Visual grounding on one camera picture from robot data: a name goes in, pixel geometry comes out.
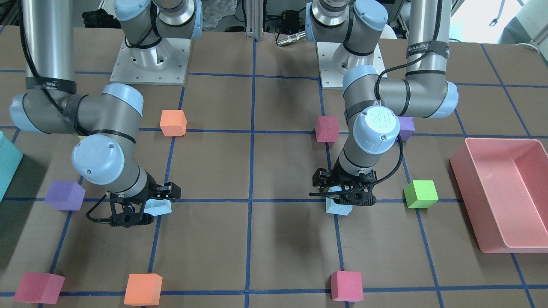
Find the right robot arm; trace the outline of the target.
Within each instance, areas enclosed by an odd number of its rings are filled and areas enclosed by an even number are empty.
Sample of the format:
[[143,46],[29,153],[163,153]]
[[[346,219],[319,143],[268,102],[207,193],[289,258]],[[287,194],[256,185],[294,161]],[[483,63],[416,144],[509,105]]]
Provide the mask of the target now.
[[[141,93],[126,83],[104,87],[100,96],[77,94],[74,32],[70,0],[20,0],[20,41],[27,65],[26,93],[10,105],[13,123],[23,131],[81,137],[71,162],[84,179],[106,189],[111,216],[88,220],[129,228],[153,223],[149,201],[180,197],[174,183],[159,185],[134,159],[143,116]],[[117,20],[125,33],[122,48],[134,67],[157,77],[180,68],[170,39],[199,39],[200,0],[116,0]]]

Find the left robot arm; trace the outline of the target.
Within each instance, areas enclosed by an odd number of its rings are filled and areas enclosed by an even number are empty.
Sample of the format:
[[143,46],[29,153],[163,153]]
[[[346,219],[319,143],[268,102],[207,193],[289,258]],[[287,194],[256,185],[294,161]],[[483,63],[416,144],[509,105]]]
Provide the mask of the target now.
[[[348,65],[342,80],[348,138],[333,169],[313,175],[310,196],[336,204],[373,205],[372,189],[392,177],[403,159],[400,116],[444,118],[456,109],[456,86],[446,80],[450,0],[411,3],[405,64],[378,73]],[[340,43],[350,55],[372,55],[388,13],[376,0],[314,0],[307,4],[310,41]]]

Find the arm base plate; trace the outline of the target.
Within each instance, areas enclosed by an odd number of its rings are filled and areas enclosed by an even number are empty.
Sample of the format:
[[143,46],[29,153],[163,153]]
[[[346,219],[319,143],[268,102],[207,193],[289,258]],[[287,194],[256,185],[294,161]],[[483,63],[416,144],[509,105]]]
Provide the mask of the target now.
[[385,70],[379,45],[372,54],[357,56],[350,54],[341,43],[316,43],[317,59],[322,83],[322,89],[341,90],[343,78],[349,69],[360,65],[370,65],[379,74]]
[[110,81],[127,85],[184,86],[192,40],[164,38],[149,49],[121,45]]

